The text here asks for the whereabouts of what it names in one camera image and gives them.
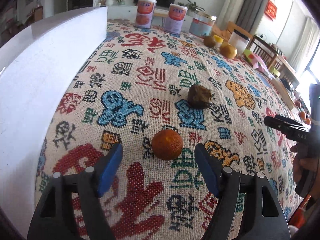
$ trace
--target bottle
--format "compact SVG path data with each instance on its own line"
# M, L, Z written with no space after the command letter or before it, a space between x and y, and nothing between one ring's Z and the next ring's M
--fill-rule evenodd
M37 0L37 3L36 3L37 5L36 5L36 8L39 8L40 6L41 6L41 2L40 2L40 0Z

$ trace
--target gold lid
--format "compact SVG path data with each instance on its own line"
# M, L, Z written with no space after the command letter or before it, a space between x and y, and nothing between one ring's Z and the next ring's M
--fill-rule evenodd
M196 14L201 15L201 16L204 16L204 17L206 17L206 18L209 18L209 19L211 19L212 21L215 21L216 18L217 18L216 16L211 16L211 15L209 15L209 14L206 14L205 12L199 11L198 9L196 9Z

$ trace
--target red wall decoration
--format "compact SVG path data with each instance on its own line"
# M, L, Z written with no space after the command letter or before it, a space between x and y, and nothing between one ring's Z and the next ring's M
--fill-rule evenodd
M276 18L276 14L277 14L277 7L274 5L273 2L271 2L270 0L268 1L266 10L264 11L264 13L271 19L274 20Z

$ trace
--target gray curtain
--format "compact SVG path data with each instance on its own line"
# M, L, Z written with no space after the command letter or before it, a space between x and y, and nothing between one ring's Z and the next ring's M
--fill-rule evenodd
M268 0L244 0L236 25L255 34Z

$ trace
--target white lid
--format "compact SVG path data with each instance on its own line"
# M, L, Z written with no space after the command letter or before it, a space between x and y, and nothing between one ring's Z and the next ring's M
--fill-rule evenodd
M148 2L154 2L154 3L157 2L156 0L141 0L141 1L148 1Z
M170 7L171 7L171 6L178 7L178 8L185 9L185 10L188 10L188 7L181 6L181 5L174 4L174 3L171 3L171 4L170 4Z

